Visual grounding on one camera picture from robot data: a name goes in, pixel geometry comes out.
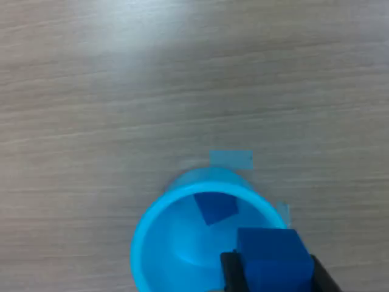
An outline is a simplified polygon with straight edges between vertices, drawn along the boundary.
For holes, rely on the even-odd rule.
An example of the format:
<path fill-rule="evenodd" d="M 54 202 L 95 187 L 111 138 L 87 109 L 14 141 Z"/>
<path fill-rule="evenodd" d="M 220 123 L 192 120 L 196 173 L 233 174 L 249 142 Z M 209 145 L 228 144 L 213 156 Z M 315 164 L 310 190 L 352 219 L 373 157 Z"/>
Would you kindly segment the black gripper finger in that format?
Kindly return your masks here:
<path fill-rule="evenodd" d="M 335 282 L 327 269 L 319 259 L 311 254 L 314 262 L 314 272 L 312 275 L 312 292 L 342 292 L 340 286 Z"/>
<path fill-rule="evenodd" d="M 240 255 L 236 251 L 223 252 L 220 260 L 225 283 L 224 291 L 249 292 Z"/>

